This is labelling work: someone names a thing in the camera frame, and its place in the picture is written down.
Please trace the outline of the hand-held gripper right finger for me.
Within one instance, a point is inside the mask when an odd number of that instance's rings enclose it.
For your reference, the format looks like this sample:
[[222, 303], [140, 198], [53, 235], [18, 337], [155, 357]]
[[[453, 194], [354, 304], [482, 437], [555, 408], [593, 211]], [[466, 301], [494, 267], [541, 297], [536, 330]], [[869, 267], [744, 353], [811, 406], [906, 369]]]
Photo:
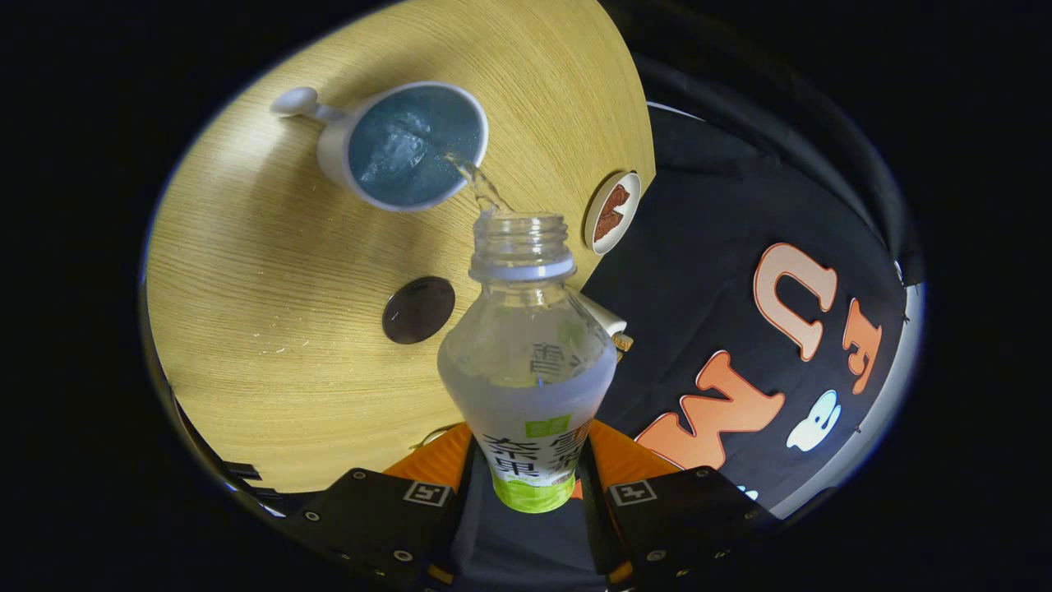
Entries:
[[680, 469], [601, 421], [579, 479], [591, 557], [610, 587], [707, 580], [777, 532], [777, 517], [717, 469]]

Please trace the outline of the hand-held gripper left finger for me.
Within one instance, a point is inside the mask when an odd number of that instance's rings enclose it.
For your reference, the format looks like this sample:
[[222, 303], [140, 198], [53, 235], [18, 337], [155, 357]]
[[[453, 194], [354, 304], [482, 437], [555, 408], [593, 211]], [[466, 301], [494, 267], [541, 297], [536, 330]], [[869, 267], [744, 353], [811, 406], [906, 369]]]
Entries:
[[470, 428], [457, 423], [382, 472], [350, 469], [286, 517], [285, 531], [355, 589], [451, 589], [476, 456]]

